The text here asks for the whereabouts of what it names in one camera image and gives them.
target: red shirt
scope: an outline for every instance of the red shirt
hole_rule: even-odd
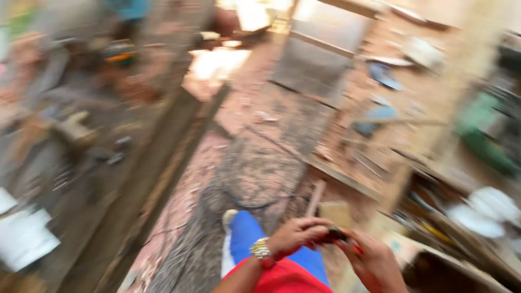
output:
[[[233,274],[247,259],[236,265],[225,279]],[[297,263],[282,259],[266,270],[257,283],[254,293],[333,293],[324,283],[315,278]]]

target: wristwatch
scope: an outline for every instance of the wristwatch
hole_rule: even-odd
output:
[[[268,270],[272,268],[275,263],[277,263],[277,261],[275,261],[273,255],[271,255],[271,251],[269,251],[268,247],[266,246],[266,240],[268,240],[268,237],[257,240],[250,247],[250,252],[254,257],[260,260],[260,265],[262,268]]]

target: shoe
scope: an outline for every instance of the shoe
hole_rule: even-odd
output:
[[[238,210],[227,210],[224,215],[222,215],[222,226],[225,230],[230,229],[230,223],[238,212]]]

